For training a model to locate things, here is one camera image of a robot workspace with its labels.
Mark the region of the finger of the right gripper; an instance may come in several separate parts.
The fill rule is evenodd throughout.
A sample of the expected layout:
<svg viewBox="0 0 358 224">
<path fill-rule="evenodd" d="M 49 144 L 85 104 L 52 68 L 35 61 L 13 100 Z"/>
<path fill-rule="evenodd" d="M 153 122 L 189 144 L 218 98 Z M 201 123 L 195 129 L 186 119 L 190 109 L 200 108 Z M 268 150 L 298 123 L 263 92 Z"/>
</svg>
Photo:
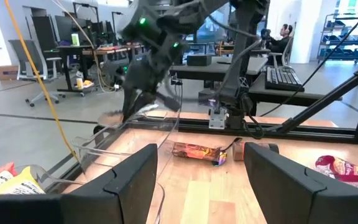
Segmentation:
<svg viewBox="0 0 358 224">
<path fill-rule="evenodd" d="M 167 108 L 169 108 L 169 109 L 172 110 L 172 111 L 177 112 L 177 111 L 181 108 L 180 103 L 179 103 L 176 99 L 174 99 L 174 98 L 172 98 L 172 97 L 170 97 L 170 96 L 165 96 L 165 95 L 163 95 L 163 94 L 161 94 L 161 93 L 159 93 L 159 92 L 156 92 L 156 97 L 157 97 L 157 99 L 159 99 Z"/>
<path fill-rule="evenodd" d="M 124 102 L 122 106 L 123 123 L 125 123 L 135 113 L 134 105 L 138 95 L 139 94 L 134 89 L 124 89 Z"/>
</svg>

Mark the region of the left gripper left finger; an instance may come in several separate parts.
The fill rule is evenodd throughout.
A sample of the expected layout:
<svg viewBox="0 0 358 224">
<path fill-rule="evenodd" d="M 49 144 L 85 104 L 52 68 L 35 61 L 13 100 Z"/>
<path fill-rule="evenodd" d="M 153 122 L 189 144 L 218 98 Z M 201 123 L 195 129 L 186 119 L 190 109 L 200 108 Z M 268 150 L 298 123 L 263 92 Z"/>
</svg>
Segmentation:
<svg viewBox="0 0 358 224">
<path fill-rule="evenodd" d="M 0 195 L 0 224 L 145 224 L 156 174 L 148 144 L 69 194 Z"/>
</svg>

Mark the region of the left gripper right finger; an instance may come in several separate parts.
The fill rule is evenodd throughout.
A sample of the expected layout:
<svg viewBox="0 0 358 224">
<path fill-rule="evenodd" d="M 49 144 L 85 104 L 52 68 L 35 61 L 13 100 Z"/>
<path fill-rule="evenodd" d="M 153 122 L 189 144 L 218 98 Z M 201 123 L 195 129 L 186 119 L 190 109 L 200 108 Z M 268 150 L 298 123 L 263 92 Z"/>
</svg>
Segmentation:
<svg viewBox="0 0 358 224">
<path fill-rule="evenodd" d="M 244 165 L 267 224 L 358 224 L 358 188 L 254 142 Z"/>
</svg>

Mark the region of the grey top desk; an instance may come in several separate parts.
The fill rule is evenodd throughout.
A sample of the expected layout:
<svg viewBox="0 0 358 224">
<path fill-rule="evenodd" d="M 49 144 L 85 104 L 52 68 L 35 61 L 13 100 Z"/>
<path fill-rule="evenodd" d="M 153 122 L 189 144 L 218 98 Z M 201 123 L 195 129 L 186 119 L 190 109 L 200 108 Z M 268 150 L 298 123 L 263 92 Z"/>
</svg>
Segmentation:
<svg viewBox="0 0 358 224">
<path fill-rule="evenodd" d="M 231 57 L 212 56 L 212 62 L 208 66 L 173 65 L 170 71 L 176 73 L 179 79 L 221 82 L 230 66 L 231 59 Z M 267 61 L 268 59 L 264 57 L 251 57 L 247 74 L 258 75 Z"/>
</svg>

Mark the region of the small black box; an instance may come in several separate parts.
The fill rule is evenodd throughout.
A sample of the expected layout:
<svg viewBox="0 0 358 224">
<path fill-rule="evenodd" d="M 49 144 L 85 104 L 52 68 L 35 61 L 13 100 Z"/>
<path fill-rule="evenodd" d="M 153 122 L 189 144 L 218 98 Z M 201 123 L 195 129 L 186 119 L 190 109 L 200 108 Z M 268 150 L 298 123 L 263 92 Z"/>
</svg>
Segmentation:
<svg viewBox="0 0 358 224">
<path fill-rule="evenodd" d="M 187 55 L 186 58 L 186 64 L 188 66 L 199 66 L 199 67 L 205 67 L 210 65 L 212 62 L 212 56 L 211 55 Z"/>
</svg>

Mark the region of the red yellow ramen packet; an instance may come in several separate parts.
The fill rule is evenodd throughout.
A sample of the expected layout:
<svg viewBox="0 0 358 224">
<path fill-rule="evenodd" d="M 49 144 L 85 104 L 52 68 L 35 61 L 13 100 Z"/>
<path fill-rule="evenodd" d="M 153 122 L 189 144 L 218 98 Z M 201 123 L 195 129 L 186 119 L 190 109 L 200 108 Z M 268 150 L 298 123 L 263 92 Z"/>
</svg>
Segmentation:
<svg viewBox="0 0 358 224">
<path fill-rule="evenodd" d="M 334 156 L 321 156 L 314 169 L 330 178 L 358 188 L 358 166 Z"/>
</svg>

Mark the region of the orange candy bar wrapper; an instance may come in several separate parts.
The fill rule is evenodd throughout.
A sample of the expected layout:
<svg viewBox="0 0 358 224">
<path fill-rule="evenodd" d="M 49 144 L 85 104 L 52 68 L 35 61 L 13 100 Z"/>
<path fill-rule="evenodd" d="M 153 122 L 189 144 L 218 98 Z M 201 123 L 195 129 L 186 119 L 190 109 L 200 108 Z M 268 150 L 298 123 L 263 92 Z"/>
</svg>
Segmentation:
<svg viewBox="0 0 358 224">
<path fill-rule="evenodd" d="M 172 149 L 172 154 L 174 156 L 201 159 L 206 161 L 212 161 L 214 159 L 215 152 L 216 148 L 183 142 L 176 142 Z"/>
</svg>

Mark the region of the orange spice bottle black cap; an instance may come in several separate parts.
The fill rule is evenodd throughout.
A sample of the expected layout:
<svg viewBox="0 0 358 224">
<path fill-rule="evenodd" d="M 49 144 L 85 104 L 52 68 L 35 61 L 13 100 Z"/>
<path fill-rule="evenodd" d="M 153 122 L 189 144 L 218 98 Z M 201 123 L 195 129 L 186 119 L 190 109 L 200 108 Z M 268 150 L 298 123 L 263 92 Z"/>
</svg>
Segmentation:
<svg viewBox="0 0 358 224">
<path fill-rule="evenodd" d="M 243 161 L 244 160 L 244 148 L 246 142 L 242 139 L 237 139 L 232 144 L 232 158 L 234 161 Z M 270 149 L 273 152 L 279 153 L 279 147 L 273 143 L 266 143 L 266 142 L 258 142 L 259 146 L 265 147 Z"/>
</svg>

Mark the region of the black computer monitor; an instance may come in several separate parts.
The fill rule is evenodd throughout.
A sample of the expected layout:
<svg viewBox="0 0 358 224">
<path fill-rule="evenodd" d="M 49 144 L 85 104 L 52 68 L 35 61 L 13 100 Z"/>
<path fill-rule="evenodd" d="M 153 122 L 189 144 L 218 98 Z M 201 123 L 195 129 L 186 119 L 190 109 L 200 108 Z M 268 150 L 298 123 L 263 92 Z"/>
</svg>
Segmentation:
<svg viewBox="0 0 358 224">
<path fill-rule="evenodd" d="M 81 45 L 88 45 L 89 42 L 82 33 L 82 31 L 79 30 L 77 24 L 73 21 L 70 17 L 65 16 L 55 16 L 57 29 L 58 29 L 58 35 L 61 41 L 66 41 L 69 44 L 72 43 L 72 34 L 78 34 L 79 42 Z"/>
</svg>

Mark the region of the black keyboard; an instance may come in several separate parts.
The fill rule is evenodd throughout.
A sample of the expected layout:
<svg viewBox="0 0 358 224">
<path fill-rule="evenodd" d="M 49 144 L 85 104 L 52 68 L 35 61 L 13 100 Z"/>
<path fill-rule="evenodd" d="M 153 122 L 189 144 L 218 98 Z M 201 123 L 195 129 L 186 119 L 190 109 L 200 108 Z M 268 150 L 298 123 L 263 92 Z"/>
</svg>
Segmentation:
<svg viewBox="0 0 358 224">
<path fill-rule="evenodd" d="M 267 67 L 265 87 L 272 90 L 305 91 L 296 73 L 292 69 L 284 67 Z"/>
</svg>

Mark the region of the grey office chair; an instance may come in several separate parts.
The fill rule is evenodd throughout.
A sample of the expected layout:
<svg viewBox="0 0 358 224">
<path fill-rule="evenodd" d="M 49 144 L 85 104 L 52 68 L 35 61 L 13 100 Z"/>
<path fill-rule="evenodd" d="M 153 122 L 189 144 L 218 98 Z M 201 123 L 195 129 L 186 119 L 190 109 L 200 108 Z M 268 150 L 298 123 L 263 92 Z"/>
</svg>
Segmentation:
<svg viewBox="0 0 358 224">
<path fill-rule="evenodd" d="M 11 47 L 14 49 L 15 55 L 18 58 L 18 74 L 17 79 L 28 82 L 38 82 L 35 70 L 30 64 L 24 48 L 20 40 L 9 40 Z M 60 57 L 45 58 L 41 49 L 33 40 L 24 40 L 24 43 L 32 57 L 36 71 L 40 75 L 40 79 L 46 83 L 52 83 L 58 78 L 58 66 L 60 66 Z"/>
</svg>

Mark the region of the person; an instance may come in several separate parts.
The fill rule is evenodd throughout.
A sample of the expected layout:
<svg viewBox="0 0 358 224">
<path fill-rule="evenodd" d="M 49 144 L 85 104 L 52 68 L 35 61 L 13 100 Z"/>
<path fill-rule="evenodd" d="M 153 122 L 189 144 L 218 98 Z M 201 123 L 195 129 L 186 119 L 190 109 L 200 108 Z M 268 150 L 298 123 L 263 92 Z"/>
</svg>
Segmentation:
<svg viewBox="0 0 358 224">
<path fill-rule="evenodd" d="M 282 25 L 282 28 L 280 30 L 280 36 L 281 36 L 280 40 L 276 40 L 273 37 L 271 37 L 270 36 L 271 30 L 269 29 L 261 30 L 261 38 L 265 40 L 265 47 L 269 49 L 271 52 L 283 53 L 285 47 L 287 46 L 292 31 L 293 31 L 292 25 L 284 24 Z"/>
</svg>

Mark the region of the cardboard box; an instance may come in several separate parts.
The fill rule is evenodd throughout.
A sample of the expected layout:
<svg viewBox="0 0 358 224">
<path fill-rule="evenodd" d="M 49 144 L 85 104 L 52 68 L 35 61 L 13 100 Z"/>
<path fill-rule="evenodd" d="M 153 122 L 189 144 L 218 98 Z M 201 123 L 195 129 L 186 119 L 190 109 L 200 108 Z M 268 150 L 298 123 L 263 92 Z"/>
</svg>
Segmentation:
<svg viewBox="0 0 358 224">
<path fill-rule="evenodd" d="M 0 81 L 16 80 L 19 67 L 17 65 L 0 66 Z"/>
</svg>

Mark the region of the metal shelf with bins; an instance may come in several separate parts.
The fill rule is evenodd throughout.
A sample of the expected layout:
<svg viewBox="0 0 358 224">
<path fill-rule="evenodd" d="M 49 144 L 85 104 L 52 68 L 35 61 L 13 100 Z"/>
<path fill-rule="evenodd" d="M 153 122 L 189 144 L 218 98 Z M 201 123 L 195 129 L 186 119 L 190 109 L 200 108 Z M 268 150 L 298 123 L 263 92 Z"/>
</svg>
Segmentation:
<svg viewBox="0 0 358 224">
<path fill-rule="evenodd" d="M 336 13 L 325 17 L 317 61 L 324 60 L 328 54 L 330 60 L 358 62 L 358 14 Z"/>
</svg>

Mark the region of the black aluminium table frame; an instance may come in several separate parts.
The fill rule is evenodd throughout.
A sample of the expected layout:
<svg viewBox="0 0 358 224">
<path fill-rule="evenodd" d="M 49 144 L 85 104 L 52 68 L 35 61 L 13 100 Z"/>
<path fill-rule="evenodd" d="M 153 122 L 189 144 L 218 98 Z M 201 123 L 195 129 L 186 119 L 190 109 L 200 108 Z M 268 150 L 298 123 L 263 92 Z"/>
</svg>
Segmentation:
<svg viewBox="0 0 358 224">
<path fill-rule="evenodd" d="M 314 101 L 306 110 L 296 116 L 289 118 L 280 124 L 272 123 L 247 123 L 241 119 L 237 124 L 241 125 L 239 129 L 212 129 L 208 127 L 208 121 L 205 119 L 187 119 L 187 118 L 167 118 L 178 126 L 178 130 L 186 133 L 203 133 L 214 135 L 244 136 L 250 137 L 257 128 L 261 128 L 264 137 L 274 139 L 298 139 L 301 141 L 318 141 L 318 142 L 338 142 L 347 144 L 358 144 L 358 128 L 343 129 L 321 126 L 303 126 L 302 122 L 319 112 L 335 99 L 347 93 L 358 85 L 358 71 L 354 76 L 346 80 L 339 87 L 325 95 L 319 100 Z"/>
</svg>

